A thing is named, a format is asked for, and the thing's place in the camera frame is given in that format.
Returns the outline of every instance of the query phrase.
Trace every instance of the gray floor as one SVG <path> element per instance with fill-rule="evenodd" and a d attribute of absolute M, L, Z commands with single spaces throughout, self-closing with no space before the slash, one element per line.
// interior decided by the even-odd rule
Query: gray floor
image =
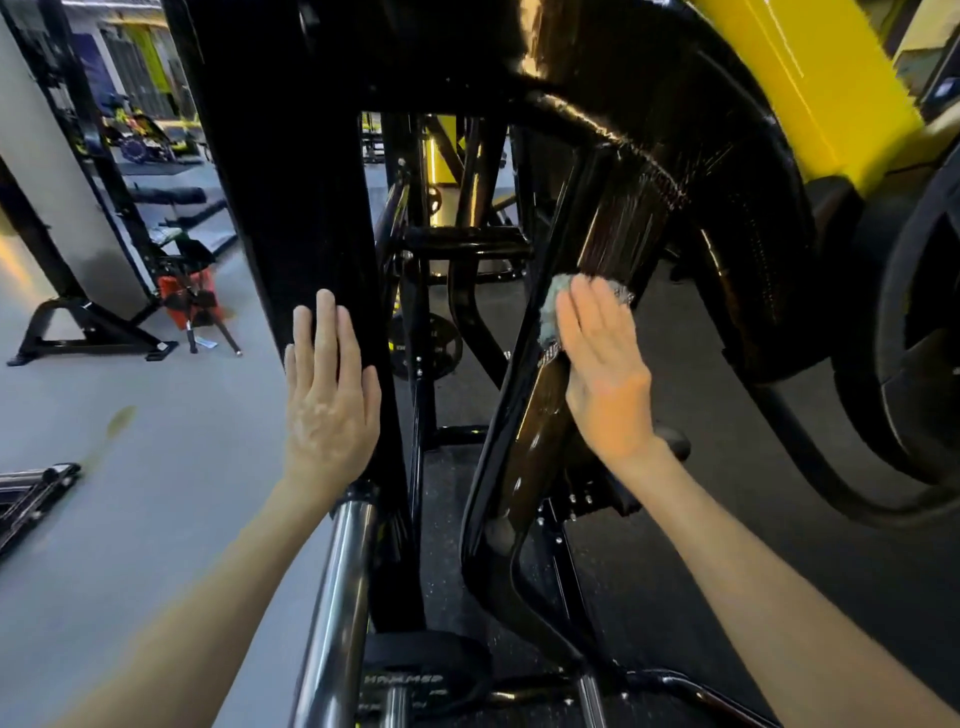
<path fill-rule="evenodd" d="M 0 567 L 0 719 L 33 728 L 116 663 L 125 641 L 212 564 L 276 481 L 283 374 L 242 251 L 217 272 L 241 358 L 185 343 L 167 360 L 65 356 L 0 366 L 0 472 L 59 461 L 85 476 Z M 0 306 L 10 303 L 4 289 Z M 0 319 L 15 351 L 28 311 Z M 165 313 L 151 333 L 183 340 Z M 108 425 L 135 411 L 113 437 Z M 219 726 L 285 725 L 329 526 L 287 574 Z"/>
<path fill-rule="evenodd" d="M 375 183 L 377 172 L 369 172 Z M 382 189 L 372 208 L 382 205 Z M 85 479 L 0 565 L 0 715 L 34 728 L 115 664 L 125 640 L 203 572 L 268 493 L 279 472 L 282 375 L 242 251 L 219 265 L 217 288 L 245 354 L 226 345 L 162 363 L 64 357 L 0 367 L 0 472 L 76 460 Z M 29 316 L 0 287 L 0 344 L 15 348 Z M 516 334 L 517 284 L 485 286 L 481 310 L 504 348 Z M 435 310 L 444 312 L 442 292 Z M 931 688 L 960 707 L 960 557 L 957 520 L 902 533 L 853 525 L 803 482 L 720 355 L 695 289 L 665 271 L 639 310 L 654 372 L 656 415 L 693 442 L 689 468 L 766 543 L 810 578 Z M 162 313 L 146 328 L 179 338 Z M 213 332 L 204 334 L 219 341 Z M 910 492 L 859 443 L 832 392 L 828 368 L 787 393 L 838 469 L 864 490 Z M 397 383 L 401 420 L 409 401 Z M 441 424 L 489 419 L 495 391 L 467 353 L 437 386 Z M 117 413 L 135 408 L 112 437 Z M 478 448 L 428 456 L 423 586 L 435 628 L 486 640 L 498 675 L 543 669 L 538 655 L 491 623 L 464 594 L 457 568 L 460 510 Z M 572 524 L 571 543 L 612 655 L 709 681 L 753 706 L 762 701 L 677 555 L 644 514 Z M 326 525 L 300 555 L 264 619 L 218 720 L 222 728 L 285 725 L 325 546 Z M 610 723 L 700 725 L 666 698 L 611 701 Z M 462 725 L 581 725 L 574 709 L 504 712 Z"/>

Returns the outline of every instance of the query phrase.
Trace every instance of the left hand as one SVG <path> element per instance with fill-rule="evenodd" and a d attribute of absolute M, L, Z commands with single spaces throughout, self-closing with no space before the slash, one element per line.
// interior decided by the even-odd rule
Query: left hand
<path fill-rule="evenodd" d="M 298 306 L 294 343 L 283 356 L 287 441 L 276 491 L 322 518 L 370 462 L 380 436 L 380 384 L 373 366 L 361 372 L 349 312 L 330 291 L 317 292 L 314 342 L 311 323 L 310 309 Z"/>

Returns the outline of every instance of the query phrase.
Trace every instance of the right hand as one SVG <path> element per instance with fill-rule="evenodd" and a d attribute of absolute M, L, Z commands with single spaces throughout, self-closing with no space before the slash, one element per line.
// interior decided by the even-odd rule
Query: right hand
<path fill-rule="evenodd" d="M 617 474 L 659 441 L 634 316 L 605 280 L 579 275 L 557 295 L 557 325 L 571 365 L 570 413 L 590 449 Z"/>

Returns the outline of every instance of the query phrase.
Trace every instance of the forearm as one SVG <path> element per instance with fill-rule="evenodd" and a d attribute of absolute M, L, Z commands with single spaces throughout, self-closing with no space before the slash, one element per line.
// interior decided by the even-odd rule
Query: forearm
<path fill-rule="evenodd" d="M 321 517 L 271 495 L 213 570 L 134 640 L 116 675 L 54 728 L 212 725 L 276 587 Z"/>
<path fill-rule="evenodd" d="M 673 543 L 785 726 L 960 725 L 660 444 L 618 475 Z"/>

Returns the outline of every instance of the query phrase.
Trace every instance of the cleaning cloth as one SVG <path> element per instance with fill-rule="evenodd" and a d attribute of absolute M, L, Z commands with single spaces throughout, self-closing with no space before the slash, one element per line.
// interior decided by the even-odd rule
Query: cleaning cloth
<path fill-rule="evenodd" d="M 560 343 L 560 333 L 557 331 L 557 294 L 567 290 L 572 280 L 572 274 L 561 273 L 553 277 L 553 280 L 550 281 L 550 287 L 546 291 L 546 299 L 540 308 L 540 336 L 538 337 L 541 349 L 540 366 L 549 364 L 563 350 Z M 634 294 L 623 283 L 610 279 L 606 279 L 606 281 L 610 284 L 610 288 L 613 289 L 618 301 L 621 303 L 631 303 L 633 301 Z"/>

